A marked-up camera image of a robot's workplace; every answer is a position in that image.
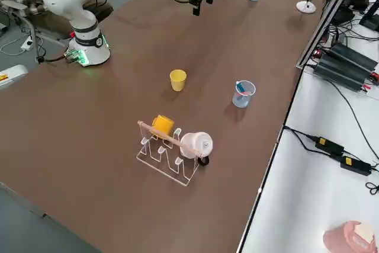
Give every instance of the yellow label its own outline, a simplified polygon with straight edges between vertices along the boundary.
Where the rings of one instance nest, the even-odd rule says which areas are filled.
[[[0,74],[0,81],[6,80],[8,78],[8,75],[6,74]]]

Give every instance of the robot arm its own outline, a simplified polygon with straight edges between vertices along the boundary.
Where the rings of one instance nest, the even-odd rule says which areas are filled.
[[[43,0],[44,5],[52,13],[69,20],[75,37],[69,43],[68,53],[78,58],[83,65],[97,65],[110,57],[105,38],[98,28],[95,15],[83,9],[87,0]]]

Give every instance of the pink object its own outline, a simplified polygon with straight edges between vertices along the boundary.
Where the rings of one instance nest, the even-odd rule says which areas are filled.
[[[324,233],[324,244],[331,253],[377,253],[370,225],[346,222]]]

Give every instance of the white table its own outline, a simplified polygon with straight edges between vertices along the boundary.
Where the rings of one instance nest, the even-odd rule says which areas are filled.
[[[379,153],[379,101],[339,88]],[[375,161],[346,102],[316,76],[303,73],[286,125],[344,145],[366,162]],[[301,138],[314,149],[313,142]],[[325,230],[348,220],[368,222],[379,235],[379,193],[369,193],[368,181],[379,184],[379,174],[365,177],[342,169],[338,162],[303,149],[284,130],[242,252],[328,252]]]

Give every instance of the clear acrylic stand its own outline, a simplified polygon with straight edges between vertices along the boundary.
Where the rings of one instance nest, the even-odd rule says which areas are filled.
[[[141,127],[140,131],[142,148],[136,156],[137,159],[175,182],[187,186],[199,167],[198,159],[185,158],[181,155],[178,146],[158,138]],[[173,138],[180,141],[181,132],[182,130],[177,128]]]

